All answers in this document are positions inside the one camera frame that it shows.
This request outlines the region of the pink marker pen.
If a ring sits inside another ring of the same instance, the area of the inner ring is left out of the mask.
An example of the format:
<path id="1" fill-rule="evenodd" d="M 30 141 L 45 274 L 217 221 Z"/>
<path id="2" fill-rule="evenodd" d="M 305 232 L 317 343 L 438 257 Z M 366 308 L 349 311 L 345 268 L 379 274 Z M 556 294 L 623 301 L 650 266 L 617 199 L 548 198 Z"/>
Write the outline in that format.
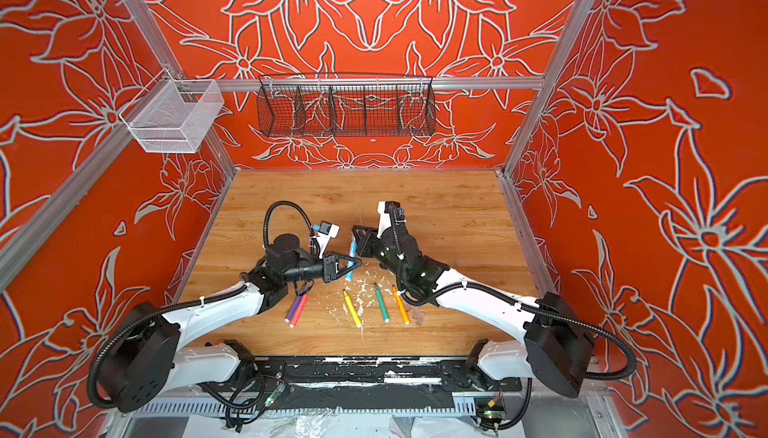
<path id="1" fill-rule="evenodd" d="M 292 318 L 291 318 L 291 320 L 289 322 L 289 326 L 291 328 L 295 328 L 296 327 L 296 325 L 297 325 L 297 323 L 299 321 L 299 318 L 301 316 L 301 313 L 303 312 L 303 310 L 305 308 L 306 302 L 308 301 L 308 296 L 309 296 L 309 294 L 305 293 L 305 294 L 303 294 L 300 297 L 300 300 L 298 301 L 298 304 L 297 304 L 297 307 L 296 307 L 296 309 L 294 311 L 294 314 L 292 315 Z"/>

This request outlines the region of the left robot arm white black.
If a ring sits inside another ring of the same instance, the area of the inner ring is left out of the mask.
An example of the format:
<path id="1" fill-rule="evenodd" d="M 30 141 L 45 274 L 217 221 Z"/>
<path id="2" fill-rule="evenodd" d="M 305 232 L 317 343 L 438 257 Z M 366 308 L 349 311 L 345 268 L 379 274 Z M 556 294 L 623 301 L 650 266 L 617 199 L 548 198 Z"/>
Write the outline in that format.
<path id="1" fill-rule="evenodd" d="M 207 382 L 226 382 L 247 354 L 224 343 L 193 348 L 191 342 L 227 324 L 264 313 L 279 303 L 290 284 L 330 283 L 359 268 L 358 257 L 312 253 L 297 236 L 282 234 L 238 284 L 195 300 L 156 307 L 134 306 L 95 353 L 86 392 L 101 409 L 135 411 L 158 394 Z"/>

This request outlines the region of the blue marker pen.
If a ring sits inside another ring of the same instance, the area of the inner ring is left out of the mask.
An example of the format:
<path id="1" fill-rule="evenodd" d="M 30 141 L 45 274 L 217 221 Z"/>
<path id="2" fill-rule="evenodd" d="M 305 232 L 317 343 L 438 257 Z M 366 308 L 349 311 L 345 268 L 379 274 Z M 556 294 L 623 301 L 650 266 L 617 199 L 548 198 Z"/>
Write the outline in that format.
<path id="1" fill-rule="evenodd" d="M 348 256 L 352 257 L 353 259 L 356 258 L 356 250 L 357 250 L 357 242 L 353 238 L 352 242 L 350 243 Z M 347 281 L 351 281 L 352 277 L 353 277 L 353 270 L 351 269 L 352 267 L 355 266 L 355 262 L 354 262 L 353 259 L 352 260 L 348 260 L 347 268 L 349 270 L 348 270 L 348 272 L 346 273 L 346 276 L 345 276 L 345 279 Z"/>

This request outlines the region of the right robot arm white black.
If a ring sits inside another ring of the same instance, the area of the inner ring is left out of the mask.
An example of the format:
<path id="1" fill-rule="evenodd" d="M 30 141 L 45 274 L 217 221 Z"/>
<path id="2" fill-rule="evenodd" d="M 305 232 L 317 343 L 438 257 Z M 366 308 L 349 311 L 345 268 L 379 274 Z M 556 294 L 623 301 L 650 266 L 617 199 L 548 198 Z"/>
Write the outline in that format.
<path id="1" fill-rule="evenodd" d="M 535 378 L 562 396 L 579 396 L 595 338 L 561 296 L 523 296 L 472 280 L 422 253 L 403 226 L 380 232 L 356 225 L 352 232 L 358 255 L 392 272 L 404 301 L 457 310 L 512 337 L 478 342 L 473 366 L 482 375 L 495 381 Z"/>

